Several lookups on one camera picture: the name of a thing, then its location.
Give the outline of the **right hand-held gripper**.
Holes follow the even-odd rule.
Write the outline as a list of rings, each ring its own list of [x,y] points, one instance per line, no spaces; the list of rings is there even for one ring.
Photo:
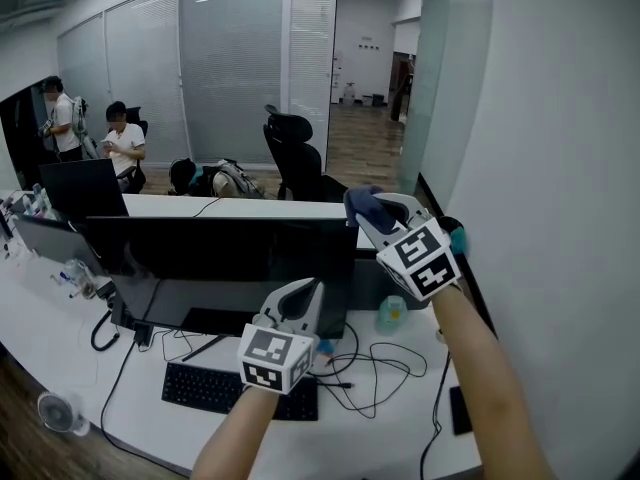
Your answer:
[[[461,277],[450,239],[437,219],[413,196],[381,192],[374,198],[405,229],[395,223],[381,231],[362,214],[356,221],[377,250],[376,259],[391,278],[416,300],[433,295]]]

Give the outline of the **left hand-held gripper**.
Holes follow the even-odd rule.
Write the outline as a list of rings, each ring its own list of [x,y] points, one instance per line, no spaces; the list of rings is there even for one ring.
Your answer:
[[[290,282],[267,296],[238,348],[245,385],[283,395],[296,387],[315,360],[324,296],[318,278]]]

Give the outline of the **dark grey-blue cloth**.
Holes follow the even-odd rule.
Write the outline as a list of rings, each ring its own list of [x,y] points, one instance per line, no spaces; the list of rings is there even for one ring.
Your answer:
[[[343,197],[347,226],[358,227],[359,223],[356,217],[360,215],[378,232],[389,235],[396,224],[396,220],[384,208],[382,203],[375,198],[376,194],[382,192],[383,189],[381,187],[370,184],[348,189]]]

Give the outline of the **black monitor with white sticker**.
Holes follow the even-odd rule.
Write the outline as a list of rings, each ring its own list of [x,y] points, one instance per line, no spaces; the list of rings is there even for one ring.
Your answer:
[[[238,337],[272,291],[316,278],[317,334],[344,334],[358,232],[343,219],[90,217],[86,236],[137,322]]]

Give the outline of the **person's right forearm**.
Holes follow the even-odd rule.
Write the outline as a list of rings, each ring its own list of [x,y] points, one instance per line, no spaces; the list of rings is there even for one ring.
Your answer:
[[[497,338],[464,293],[432,299],[467,405],[485,480],[553,480],[534,433],[520,380]]]

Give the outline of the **person's left forearm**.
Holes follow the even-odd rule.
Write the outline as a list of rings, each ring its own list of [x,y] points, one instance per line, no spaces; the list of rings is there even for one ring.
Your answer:
[[[248,480],[279,398],[247,388],[202,448],[190,480]]]

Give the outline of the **grey desk divider panel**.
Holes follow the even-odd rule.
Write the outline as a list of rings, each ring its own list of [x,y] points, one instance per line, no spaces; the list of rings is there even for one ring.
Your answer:
[[[375,311],[389,296],[400,296],[411,311],[426,308],[428,302],[420,302],[397,285],[384,268],[374,259],[356,259],[348,296],[348,311]]]

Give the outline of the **black bin with teal bag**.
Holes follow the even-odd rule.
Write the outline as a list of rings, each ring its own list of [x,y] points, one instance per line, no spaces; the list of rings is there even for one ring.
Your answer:
[[[441,229],[449,235],[453,254],[467,256],[468,241],[464,226],[457,219],[450,216],[441,216],[437,220]]]

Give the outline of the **pale green bottle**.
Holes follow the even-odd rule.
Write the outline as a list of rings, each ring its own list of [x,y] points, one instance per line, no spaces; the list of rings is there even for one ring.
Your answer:
[[[379,306],[376,331],[380,335],[392,335],[405,323],[408,308],[403,297],[390,295]]]

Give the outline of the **black keyboard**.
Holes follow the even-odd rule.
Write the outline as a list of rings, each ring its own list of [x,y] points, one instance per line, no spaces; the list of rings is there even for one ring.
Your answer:
[[[228,414],[243,391],[238,373],[168,363],[161,399],[184,407]],[[288,394],[281,395],[275,420],[311,422],[319,419],[318,385],[303,378]]]

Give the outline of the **white water dispenser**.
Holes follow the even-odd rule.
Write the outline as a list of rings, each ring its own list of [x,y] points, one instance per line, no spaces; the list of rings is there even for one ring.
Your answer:
[[[341,82],[342,74],[342,52],[339,49],[334,50],[332,60],[332,74],[331,74],[331,96],[330,101],[332,104],[339,104],[343,97],[343,87]]]

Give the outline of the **black desktop box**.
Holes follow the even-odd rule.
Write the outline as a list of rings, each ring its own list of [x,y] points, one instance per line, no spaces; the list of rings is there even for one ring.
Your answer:
[[[111,322],[114,325],[129,330],[134,329],[135,319],[119,294],[113,294],[107,300],[107,306],[111,310]]]

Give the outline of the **black smartphone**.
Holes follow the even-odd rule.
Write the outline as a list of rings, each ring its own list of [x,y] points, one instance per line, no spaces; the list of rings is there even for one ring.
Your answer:
[[[467,405],[459,386],[449,389],[449,400],[451,406],[453,434],[455,436],[461,436],[472,433],[473,429]]]

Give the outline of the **clear water bottle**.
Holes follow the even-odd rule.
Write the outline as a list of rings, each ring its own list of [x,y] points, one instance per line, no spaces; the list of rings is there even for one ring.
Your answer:
[[[95,296],[97,291],[95,277],[84,262],[78,259],[67,261],[62,274],[85,299],[91,299]]]

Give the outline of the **small white desk fan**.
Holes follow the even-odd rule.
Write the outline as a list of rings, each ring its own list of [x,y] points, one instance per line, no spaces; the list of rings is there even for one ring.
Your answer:
[[[81,399],[72,392],[45,391],[37,399],[37,412],[46,428],[79,437],[89,434],[90,422],[81,413]]]

